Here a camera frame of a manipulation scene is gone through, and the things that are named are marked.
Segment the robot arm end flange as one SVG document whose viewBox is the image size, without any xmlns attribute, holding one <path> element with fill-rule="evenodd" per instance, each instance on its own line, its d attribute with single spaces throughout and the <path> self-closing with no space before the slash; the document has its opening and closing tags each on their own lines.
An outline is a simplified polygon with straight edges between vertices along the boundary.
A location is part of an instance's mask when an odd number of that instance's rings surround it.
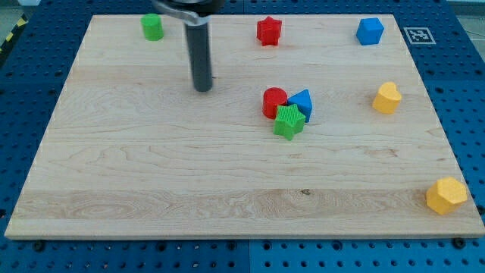
<svg viewBox="0 0 485 273">
<path fill-rule="evenodd" d="M 198 26 L 209 22 L 210 16 L 222 9 L 225 0 L 151 0 L 151 3 L 162 14 Z"/>
</svg>

